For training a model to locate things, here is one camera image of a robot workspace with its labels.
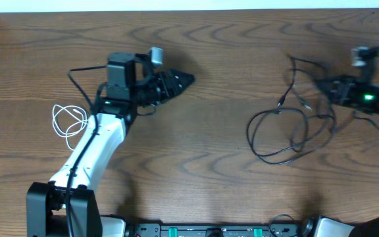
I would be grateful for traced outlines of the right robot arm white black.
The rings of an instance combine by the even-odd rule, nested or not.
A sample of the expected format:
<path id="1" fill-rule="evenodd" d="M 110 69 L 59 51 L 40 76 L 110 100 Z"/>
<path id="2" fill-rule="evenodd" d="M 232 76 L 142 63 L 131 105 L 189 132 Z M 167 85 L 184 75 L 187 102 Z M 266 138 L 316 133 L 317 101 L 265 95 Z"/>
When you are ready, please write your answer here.
<path id="1" fill-rule="evenodd" d="M 371 79 L 335 76 L 319 80 L 316 87 L 334 105 L 379 116 L 379 85 Z M 379 236 L 379 217 L 357 224 L 319 217 L 311 236 Z"/>

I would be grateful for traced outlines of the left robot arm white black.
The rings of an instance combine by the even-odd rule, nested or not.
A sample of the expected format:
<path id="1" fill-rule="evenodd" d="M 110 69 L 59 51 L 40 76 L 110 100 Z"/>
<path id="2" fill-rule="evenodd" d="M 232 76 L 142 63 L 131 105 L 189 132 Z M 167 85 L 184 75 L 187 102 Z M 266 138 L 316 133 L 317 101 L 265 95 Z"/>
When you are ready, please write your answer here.
<path id="1" fill-rule="evenodd" d="M 166 103 L 195 82 L 179 70 L 134 73 L 109 70 L 97 90 L 88 127 L 67 162 L 49 182 L 34 182 L 26 194 L 28 236 L 129 236 L 118 217 L 100 215 L 95 193 L 107 164 L 125 140 L 138 107 Z"/>

